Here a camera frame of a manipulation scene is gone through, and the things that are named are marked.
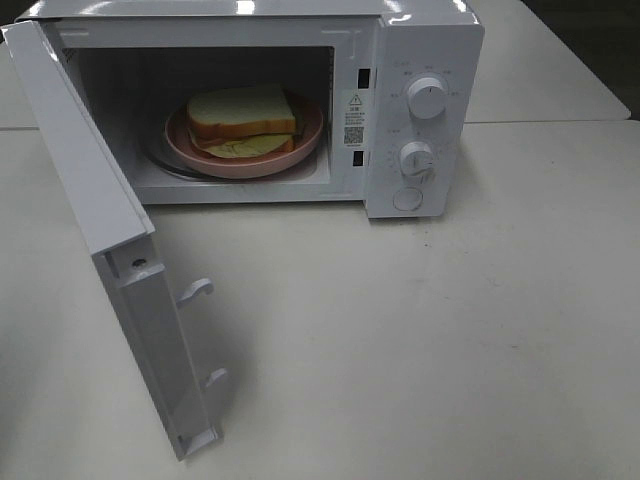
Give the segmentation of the white microwave door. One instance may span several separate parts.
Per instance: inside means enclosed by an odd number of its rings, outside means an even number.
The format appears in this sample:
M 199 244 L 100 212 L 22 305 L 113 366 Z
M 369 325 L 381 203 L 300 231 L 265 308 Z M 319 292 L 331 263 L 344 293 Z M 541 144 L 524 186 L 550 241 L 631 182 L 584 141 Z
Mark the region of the white microwave door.
M 202 278 L 172 293 L 155 228 L 70 74 L 56 29 L 19 21 L 2 32 L 103 288 L 184 459 L 222 437 L 228 371 L 196 365 L 179 314 L 213 284 Z

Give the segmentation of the round white door button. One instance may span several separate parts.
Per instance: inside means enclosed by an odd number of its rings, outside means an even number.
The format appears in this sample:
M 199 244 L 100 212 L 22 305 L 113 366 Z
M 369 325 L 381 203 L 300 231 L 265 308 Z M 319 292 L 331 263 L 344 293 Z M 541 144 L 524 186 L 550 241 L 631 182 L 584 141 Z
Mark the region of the round white door button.
M 414 211 L 423 202 L 423 193 L 420 189 L 406 187 L 398 190 L 393 195 L 394 207 L 399 211 Z

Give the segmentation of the lower white timer knob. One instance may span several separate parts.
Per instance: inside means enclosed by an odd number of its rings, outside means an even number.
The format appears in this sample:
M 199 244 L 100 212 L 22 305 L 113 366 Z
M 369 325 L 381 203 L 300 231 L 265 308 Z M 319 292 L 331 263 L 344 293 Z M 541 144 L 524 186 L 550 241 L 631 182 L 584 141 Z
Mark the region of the lower white timer knob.
M 414 141 L 400 149 L 398 158 L 401 173 L 406 177 L 414 177 L 429 171 L 433 166 L 434 153 L 427 143 Z

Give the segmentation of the glass microwave turntable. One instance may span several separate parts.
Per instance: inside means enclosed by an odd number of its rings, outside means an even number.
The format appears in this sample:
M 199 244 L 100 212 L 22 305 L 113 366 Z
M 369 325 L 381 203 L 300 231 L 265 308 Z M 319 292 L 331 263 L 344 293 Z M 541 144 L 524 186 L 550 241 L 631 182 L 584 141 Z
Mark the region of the glass microwave turntable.
M 177 154 L 169 153 L 168 146 L 148 147 L 145 155 L 150 164 L 162 169 L 167 174 L 187 179 L 188 181 L 218 183 L 284 182 L 293 184 L 328 183 L 330 181 L 330 162 L 325 140 L 321 140 L 310 155 L 285 170 L 248 178 L 227 178 L 198 172 L 188 167 Z

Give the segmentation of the white microwave oven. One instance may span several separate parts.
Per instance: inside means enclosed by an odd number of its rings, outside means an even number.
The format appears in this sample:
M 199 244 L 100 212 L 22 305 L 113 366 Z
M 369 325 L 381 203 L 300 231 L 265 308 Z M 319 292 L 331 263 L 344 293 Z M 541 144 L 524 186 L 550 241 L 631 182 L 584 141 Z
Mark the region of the white microwave oven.
M 360 201 L 372 218 L 445 208 L 484 28 L 462 1 L 39 1 L 19 21 L 56 29 L 71 76 L 140 203 Z M 421 120 L 406 89 L 427 74 L 448 87 L 445 110 Z M 278 83 L 324 111 L 330 181 L 198 182 L 150 164 L 165 118 L 195 92 Z M 363 147 L 342 143 L 341 93 L 368 89 Z M 427 143 L 433 166 L 406 177 L 398 154 Z M 413 187 L 421 206 L 399 211 Z

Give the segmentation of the pink round plate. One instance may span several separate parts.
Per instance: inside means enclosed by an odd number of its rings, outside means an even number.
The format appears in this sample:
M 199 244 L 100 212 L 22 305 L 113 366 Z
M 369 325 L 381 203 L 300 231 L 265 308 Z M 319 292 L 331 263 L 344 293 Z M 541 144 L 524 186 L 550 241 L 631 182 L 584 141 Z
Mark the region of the pink round plate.
M 279 146 L 275 151 L 255 157 L 223 158 L 201 150 L 192 141 L 185 106 L 166 120 L 165 140 L 179 161 L 191 170 L 207 176 L 241 180 L 283 172 L 314 152 L 324 129 L 324 115 L 319 106 L 292 92 L 285 92 L 285 95 L 301 129 L 299 135 L 294 135 L 290 142 Z

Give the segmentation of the upper white power knob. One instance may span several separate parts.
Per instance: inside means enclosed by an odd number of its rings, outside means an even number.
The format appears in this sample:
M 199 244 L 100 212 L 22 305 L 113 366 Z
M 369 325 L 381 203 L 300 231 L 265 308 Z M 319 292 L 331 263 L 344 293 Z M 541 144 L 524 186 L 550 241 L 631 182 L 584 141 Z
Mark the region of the upper white power knob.
M 406 89 L 409 111 L 421 120 L 441 114 L 447 104 L 446 82 L 435 74 L 427 74 L 412 80 Z

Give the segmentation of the white warning label sticker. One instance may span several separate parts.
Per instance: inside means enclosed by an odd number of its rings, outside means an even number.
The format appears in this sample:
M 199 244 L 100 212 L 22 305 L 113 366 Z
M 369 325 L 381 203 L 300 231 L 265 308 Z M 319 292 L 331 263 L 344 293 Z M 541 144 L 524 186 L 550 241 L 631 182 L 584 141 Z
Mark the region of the white warning label sticker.
M 342 143 L 348 148 L 363 147 L 367 140 L 370 111 L 368 89 L 347 89 L 341 93 L 339 118 Z

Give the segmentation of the toast sandwich with filling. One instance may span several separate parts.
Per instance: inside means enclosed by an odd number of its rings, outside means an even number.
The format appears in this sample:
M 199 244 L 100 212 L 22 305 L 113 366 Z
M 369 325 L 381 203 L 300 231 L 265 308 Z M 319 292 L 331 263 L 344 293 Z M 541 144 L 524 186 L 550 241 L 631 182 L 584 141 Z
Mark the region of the toast sandwich with filling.
M 197 94 L 186 118 L 191 143 L 214 157 L 255 158 L 295 147 L 297 119 L 279 85 Z

